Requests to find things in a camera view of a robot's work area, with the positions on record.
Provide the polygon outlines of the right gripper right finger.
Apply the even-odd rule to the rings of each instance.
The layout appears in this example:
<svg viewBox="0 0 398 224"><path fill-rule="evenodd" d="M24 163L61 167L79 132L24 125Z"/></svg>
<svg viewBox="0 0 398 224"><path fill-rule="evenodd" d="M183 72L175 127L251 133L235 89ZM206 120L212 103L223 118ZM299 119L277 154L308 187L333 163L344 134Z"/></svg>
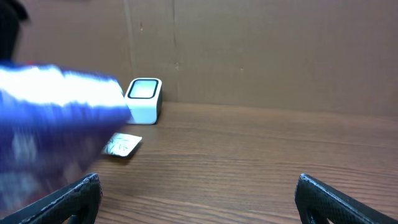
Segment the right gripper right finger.
<svg viewBox="0 0 398 224"><path fill-rule="evenodd" d="M397 220L308 174L298 178L295 204L300 220L305 224L397 224Z"/></svg>

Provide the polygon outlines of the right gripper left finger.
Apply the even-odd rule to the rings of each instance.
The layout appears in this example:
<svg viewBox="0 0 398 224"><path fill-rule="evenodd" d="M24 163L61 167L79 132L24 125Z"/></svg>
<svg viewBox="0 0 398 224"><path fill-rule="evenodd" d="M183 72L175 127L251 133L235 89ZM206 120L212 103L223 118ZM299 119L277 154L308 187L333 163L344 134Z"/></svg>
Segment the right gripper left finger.
<svg viewBox="0 0 398 224"><path fill-rule="evenodd" d="M101 198L100 178L97 173L90 173L2 218L1 224L94 224Z"/></svg>

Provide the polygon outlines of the white Pantene tube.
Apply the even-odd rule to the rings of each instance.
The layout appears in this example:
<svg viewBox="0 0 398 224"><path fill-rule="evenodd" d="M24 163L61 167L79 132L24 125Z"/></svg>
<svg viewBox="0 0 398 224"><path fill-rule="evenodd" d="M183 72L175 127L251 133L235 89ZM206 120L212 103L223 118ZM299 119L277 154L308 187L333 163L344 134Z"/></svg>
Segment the white Pantene tube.
<svg viewBox="0 0 398 224"><path fill-rule="evenodd" d="M102 154L127 157L134 152L142 141L142 137L130 134L115 133L102 150Z"/></svg>

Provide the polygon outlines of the red purple pantyliner pack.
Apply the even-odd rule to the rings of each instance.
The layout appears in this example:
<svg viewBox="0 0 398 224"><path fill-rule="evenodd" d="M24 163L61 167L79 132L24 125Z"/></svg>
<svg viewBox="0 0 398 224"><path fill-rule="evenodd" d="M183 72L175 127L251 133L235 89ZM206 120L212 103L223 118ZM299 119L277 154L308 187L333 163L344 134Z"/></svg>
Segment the red purple pantyliner pack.
<svg viewBox="0 0 398 224"><path fill-rule="evenodd" d="M1 63L1 209L74 181L131 117L114 77Z"/></svg>

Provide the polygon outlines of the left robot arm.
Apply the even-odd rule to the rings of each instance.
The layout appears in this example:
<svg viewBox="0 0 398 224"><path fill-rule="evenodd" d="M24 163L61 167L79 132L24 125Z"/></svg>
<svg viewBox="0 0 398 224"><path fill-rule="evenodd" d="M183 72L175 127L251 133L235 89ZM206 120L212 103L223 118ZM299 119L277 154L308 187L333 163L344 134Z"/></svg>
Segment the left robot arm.
<svg viewBox="0 0 398 224"><path fill-rule="evenodd" d="M1 60L11 60L21 22L29 20L25 6L18 0L1 0Z"/></svg>

